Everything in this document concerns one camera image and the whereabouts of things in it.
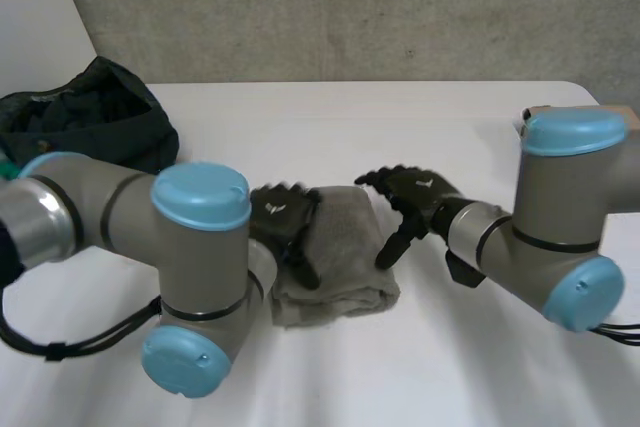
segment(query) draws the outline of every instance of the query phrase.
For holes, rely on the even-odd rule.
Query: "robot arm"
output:
[[[0,248],[14,259],[3,284],[91,245],[154,265],[162,316],[144,342],[144,370],[186,397],[215,390],[277,272],[249,238],[244,177],[206,163],[156,177],[71,153],[39,157],[21,177],[0,190]]]
[[[620,115],[556,109],[527,122],[513,215],[465,199],[434,172],[387,169],[356,183],[376,187],[405,219],[379,267],[433,232],[449,247],[455,281],[476,287],[488,277],[548,320],[582,332],[598,327],[622,296],[622,273],[598,248],[608,213],[640,211],[640,174],[630,167],[638,159],[640,143]]]

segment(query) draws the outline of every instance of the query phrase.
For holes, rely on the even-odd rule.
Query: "white tabletop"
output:
[[[368,170],[405,163],[437,170],[467,196],[506,208],[517,177],[512,121],[519,112],[595,104],[582,87],[564,82],[151,89],[180,132],[183,159],[226,163],[254,186],[348,185]],[[389,234],[398,217],[372,199]],[[632,216],[611,219],[603,246],[629,278],[638,225]],[[394,267],[402,295],[391,311],[284,331],[270,325],[265,308],[231,375],[197,401],[146,378],[138,352],[151,322],[103,354],[61,364],[0,346],[0,425],[637,425],[640,349],[564,332],[490,281],[476,290],[456,285],[440,240],[414,244]],[[628,284],[634,289],[633,280]],[[36,340],[73,341],[156,294],[154,269],[92,249],[24,276],[8,289],[6,310]],[[627,294],[620,312],[640,318],[633,307]]]

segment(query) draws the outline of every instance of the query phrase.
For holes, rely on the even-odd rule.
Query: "gray cloth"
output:
[[[393,272],[374,265],[384,240],[367,193],[358,187],[318,190],[322,202],[305,253],[320,275],[320,288],[306,290],[281,271],[271,293],[275,325],[320,325],[342,315],[382,312],[400,295]]]

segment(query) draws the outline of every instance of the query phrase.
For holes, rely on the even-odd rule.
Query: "gray wall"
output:
[[[75,0],[147,82],[569,80],[640,104],[639,0]]]

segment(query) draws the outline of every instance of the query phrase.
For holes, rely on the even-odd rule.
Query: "dark green bag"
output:
[[[18,167],[52,151],[156,174],[175,163],[178,133],[144,83],[96,57],[68,84],[0,99],[0,147]]]

